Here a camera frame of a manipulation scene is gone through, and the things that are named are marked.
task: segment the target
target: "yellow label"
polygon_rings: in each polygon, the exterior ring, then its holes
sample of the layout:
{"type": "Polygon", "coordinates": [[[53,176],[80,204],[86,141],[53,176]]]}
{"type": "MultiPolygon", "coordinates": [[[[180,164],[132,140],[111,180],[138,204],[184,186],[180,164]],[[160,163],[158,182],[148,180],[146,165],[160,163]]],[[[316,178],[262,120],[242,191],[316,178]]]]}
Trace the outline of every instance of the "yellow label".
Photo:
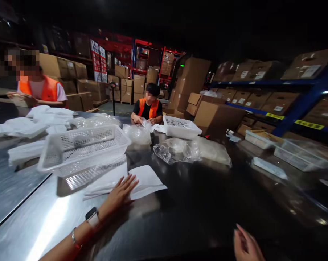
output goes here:
{"type": "Polygon", "coordinates": [[[306,127],[310,127],[310,128],[313,128],[313,129],[318,129],[318,130],[321,130],[325,127],[324,125],[309,123],[309,122],[303,121],[303,120],[296,120],[295,123],[297,123],[299,125],[306,126],[306,127]]]}
{"type": "Polygon", "coordinates": [[[279,115],[272,114],[272,113],[269,113],[269,112],[266,114],[266,116],[276,118],[276,119],[279,119],[279,120],[282,120],[282,119],[285,118],[285,116],[279,116],[279,115]]]}

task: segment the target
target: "white plastic basket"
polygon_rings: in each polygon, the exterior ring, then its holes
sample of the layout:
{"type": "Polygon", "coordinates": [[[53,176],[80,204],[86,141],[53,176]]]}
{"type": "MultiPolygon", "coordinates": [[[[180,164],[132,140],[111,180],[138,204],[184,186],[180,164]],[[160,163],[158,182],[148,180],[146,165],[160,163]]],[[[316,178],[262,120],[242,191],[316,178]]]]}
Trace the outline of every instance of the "white plastic basket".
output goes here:
{"type": "Polygon", "coordinates": [[[260,147],[261,149],[270,149],[271,147],[274,147],[280,143],[280,141],[275,142],[275,141],[268,140],[260,135],[257,135],[256,133],[252,133],[249,130],[246,130],[245,139],[248,142],[251,142],[252,144],[256,145],[257,147],[260,147]]]}
{"type": "Polygon", "coordinates": [[[175,138],[192,140],[202,132],[201,129],[190,120],[165,115],[163,121],[167,135],[175,138]]]}
{"type": "Polygon", "coordinates": [[[321,168],[328,169],[327,147],[308,141],[285,139],[281,148],[321,168]]]}
{"type": "Polygon", "coordinates": [[[130,144],[117,125],[50,134],[37,169],[42,173],[54,170],[64,177],[97,164],[99,158],[122,155],[130,144]]]}
{"type": "Polygon", "coordinates": [[[291,152],[284,150],[281,147],[277,147],[275,149],[274,155],[304,172],[314,171],[321,168],[320,166],[315,165],[299,156],[296,156],[295,154],[292,154],[291,152]]]}

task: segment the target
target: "white t-shirt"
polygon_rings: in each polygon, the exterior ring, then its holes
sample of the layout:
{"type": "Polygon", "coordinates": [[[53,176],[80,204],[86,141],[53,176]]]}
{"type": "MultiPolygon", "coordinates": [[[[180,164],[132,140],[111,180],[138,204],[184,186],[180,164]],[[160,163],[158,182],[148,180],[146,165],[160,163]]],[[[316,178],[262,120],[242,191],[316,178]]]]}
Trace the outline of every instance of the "white t-shirt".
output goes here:
{"type": "MultiPolygon", "coordinates": [[[[30,81],[32,96],[35,97],[36,99],[41,100],[43,84],[44,84],[44,80],[41,82],[30,81]]],[[[57,101],[62,102],[65,100],[67,100],[67,97],[66,97],[65,91],[63,89],[63,86],[60,83],[58,83],[57,84],[57,101]]]]}

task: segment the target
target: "black t-shirt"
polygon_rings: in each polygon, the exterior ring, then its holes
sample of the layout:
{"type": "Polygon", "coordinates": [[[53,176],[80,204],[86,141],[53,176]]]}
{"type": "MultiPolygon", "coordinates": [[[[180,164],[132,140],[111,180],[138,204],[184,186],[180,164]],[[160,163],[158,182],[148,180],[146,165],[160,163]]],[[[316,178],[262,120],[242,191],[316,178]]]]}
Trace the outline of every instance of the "black t-shirt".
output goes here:
{"type": "MultiPolygon", "coordinates": [[[[142,117],[144,117],[146,120],[149,119],[149,110],[150,110],[150,106],[145,104],[145,108],[143,109],[143,112],[142,112],[142,117]]],[[[140,100],[138,100],[135,105],[134,105],[134,110],[132,111],[133,113],[135,113],[136,115],[139,114],[140,112],[140,100]]],[[[157,109],[157,117],[158,116],[163,116],[163,108],[161,106],[161,102],[158,101],[158,109],[157,109]]]]}

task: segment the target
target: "bracelet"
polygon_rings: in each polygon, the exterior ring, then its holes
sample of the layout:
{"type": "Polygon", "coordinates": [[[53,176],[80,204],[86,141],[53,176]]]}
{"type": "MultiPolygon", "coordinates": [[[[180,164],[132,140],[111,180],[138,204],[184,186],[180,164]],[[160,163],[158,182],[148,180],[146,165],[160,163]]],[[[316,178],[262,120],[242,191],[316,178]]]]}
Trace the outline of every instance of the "bracelet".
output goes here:
{"type": "Polygon", "coordinates": [[[77,243],[76,238],[74,237],[74,230],[75,230],[75,229],[76,229],[76,228],[72,229],[72,240],[73,240],[73,244],[74,244],[74,246],[75,246],[78,250],[80,250],[80,249],[82,248],[83,245],[79,245],[79,244],[77,243]]]}

